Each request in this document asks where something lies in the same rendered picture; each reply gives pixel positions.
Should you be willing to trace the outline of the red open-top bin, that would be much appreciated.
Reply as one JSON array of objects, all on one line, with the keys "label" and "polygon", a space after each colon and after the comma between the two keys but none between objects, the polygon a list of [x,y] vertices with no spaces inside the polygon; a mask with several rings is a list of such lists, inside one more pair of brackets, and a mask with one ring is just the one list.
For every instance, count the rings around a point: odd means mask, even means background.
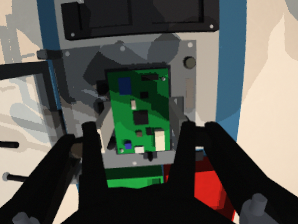
[{"label": "red open-top bin", "polygon": [[[195,197],[233,221],[235,209],[230,203],[217,174],[214,173],[214,168],[207,156],[203,157],[202,161],[195,161],[195,165]],[[171,164],[163,164],[164,183],[167,183],[170,166]]]}]

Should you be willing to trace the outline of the green circuit board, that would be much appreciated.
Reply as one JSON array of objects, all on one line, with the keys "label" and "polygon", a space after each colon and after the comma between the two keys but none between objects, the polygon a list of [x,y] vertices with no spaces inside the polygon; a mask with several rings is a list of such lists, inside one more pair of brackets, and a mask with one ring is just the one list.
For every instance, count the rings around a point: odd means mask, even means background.
[{"label": "green circuit board", "polygon": [[170,150],[168,68],[107,76],[118,154]]}]

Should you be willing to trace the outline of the green bin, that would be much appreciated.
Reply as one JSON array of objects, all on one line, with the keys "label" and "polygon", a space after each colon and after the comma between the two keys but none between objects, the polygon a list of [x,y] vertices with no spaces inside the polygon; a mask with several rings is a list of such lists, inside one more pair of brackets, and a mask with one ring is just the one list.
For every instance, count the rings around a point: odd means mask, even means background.
[{"label": "green bin", "polygon": [[163,183],[161,165],[108,168],[105,171],[108,187],[142,188]]}]

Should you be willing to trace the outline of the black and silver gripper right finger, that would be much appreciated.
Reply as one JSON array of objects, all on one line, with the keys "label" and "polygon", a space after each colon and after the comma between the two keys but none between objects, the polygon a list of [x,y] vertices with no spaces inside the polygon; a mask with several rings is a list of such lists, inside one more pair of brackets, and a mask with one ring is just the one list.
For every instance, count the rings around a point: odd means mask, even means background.
[{"label": "black and silver gripper right finger", "polygon": [[298,224],[296,195],[270,179],[218,123],[196,126],[186,117],[169,102],[178,144],[155,224],[193,224],[196,147],[203,147],[239,224]]}]

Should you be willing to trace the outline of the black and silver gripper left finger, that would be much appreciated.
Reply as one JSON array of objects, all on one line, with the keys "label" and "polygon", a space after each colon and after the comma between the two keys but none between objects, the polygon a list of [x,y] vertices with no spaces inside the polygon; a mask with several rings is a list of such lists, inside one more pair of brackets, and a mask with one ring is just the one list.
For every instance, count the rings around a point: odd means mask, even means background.
[{"label": "black and silver gripper left finger", "polygon": [[0,224],[53,224],[81,158],[76,224],[114,224],[102,157],[115,127],[112,107],[81,126],[83,136],[62,136],[0,207]]}]

